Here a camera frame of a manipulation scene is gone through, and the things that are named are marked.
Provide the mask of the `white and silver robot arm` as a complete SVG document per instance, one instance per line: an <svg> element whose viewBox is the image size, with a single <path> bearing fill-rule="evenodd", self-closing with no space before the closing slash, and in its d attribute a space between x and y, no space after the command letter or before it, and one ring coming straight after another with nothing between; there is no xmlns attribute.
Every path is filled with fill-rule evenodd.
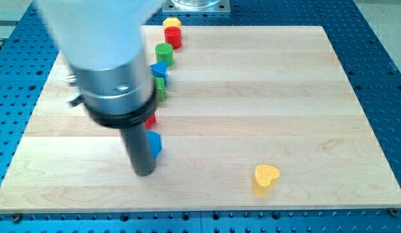
<svg viewBox="0 0 401 233"><path fill-rule="evenodd" d="M109 128L146 121L157 101L140 30L163 0L37 0L90 116Z"/></svg>

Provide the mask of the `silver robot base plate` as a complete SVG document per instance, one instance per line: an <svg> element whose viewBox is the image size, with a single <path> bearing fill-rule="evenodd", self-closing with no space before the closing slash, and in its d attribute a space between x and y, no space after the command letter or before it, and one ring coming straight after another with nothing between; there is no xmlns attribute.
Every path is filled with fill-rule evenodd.
<svg viewBox="0 0 401 233"><path fill-rule="evenodd" d="M230 0L166 0L165 14L230 14Z"/></svg>

